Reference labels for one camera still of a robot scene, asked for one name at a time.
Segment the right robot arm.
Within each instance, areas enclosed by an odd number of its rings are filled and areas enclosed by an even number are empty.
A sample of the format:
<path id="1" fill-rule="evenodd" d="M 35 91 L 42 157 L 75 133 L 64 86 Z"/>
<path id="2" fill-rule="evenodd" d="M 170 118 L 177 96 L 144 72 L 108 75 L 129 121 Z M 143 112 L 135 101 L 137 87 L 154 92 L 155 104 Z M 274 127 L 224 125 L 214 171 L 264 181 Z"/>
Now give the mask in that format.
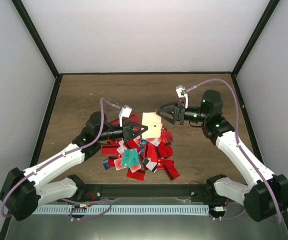
<path id="1" fill-rule="evenodd" d="M 200 123 L 203 134 L 221 150 L 241 173 L 245 184 L 220 174 L 207 180 L 206 197 L 216 202 L 221 197 L 241 204 L 256 222 L 288 208 L 288 179 L 266 167 L 240 140 L 237 130 L 222 115 L 223 100 L 216 90 L 203 93 L 200 106 L 188 106 L 187 93 L 177 102 L 164 104 L 156 114 L 171 124 Z"/>

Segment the teal VIP card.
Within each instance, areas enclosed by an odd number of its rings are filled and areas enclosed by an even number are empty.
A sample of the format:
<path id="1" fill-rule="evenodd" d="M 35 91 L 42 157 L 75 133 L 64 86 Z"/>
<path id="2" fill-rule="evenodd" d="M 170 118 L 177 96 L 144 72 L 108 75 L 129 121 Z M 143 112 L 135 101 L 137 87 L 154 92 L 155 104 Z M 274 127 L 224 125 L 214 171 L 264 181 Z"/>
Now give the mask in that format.
<path id="1" fill-rule="evenodd" d="M 124 167 L 133 167 L 133 166 L 137 166 L 140 164 L 139 161 L 139 156 L 138 156 L 138 152 L 137 149 L 125 149 L 123 156 L 122 156 L 122 161 L 121 161 L 121 165 Z"/>

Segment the beige leather card holder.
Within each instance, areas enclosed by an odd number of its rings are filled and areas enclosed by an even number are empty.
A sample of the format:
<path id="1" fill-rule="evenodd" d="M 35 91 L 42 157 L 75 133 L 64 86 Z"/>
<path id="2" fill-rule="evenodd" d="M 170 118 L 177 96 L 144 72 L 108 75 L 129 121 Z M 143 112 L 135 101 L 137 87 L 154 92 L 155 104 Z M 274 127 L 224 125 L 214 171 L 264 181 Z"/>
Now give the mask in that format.
<path id="1" fill-rule="evenodd" d="M 142 125 L 148 129 L 142 134 L 143 139 L 154 139 L 161 136 L 161 128 L 163 127 L 161 117 L 155 112 L 144 112 L 142 114 Z"/>

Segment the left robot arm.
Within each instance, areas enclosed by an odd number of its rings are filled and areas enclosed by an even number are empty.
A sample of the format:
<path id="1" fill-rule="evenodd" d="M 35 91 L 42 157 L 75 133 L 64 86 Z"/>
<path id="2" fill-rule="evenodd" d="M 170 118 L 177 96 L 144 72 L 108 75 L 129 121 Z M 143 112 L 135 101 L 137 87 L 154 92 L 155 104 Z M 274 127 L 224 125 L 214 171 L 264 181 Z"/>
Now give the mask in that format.
<path id="1" fill-rule="evenodd" d="M 37 207 L 55 200 L 78 204 L 86 196 L 85 183 L 76 175 L 56 182 L 53 179 L 93 157 L 101 150 L 101 141 L 133 140 L 147 130 L 147 126 L 134 121 L 111 124 L 104 113 L 94 112 L 81 133 L 62 151 L 25 170 L 15 167 L 8 172 L 0 191 L 1 215 L 6 216 L 7 209 L 10 217 L 20 221 Z"/>

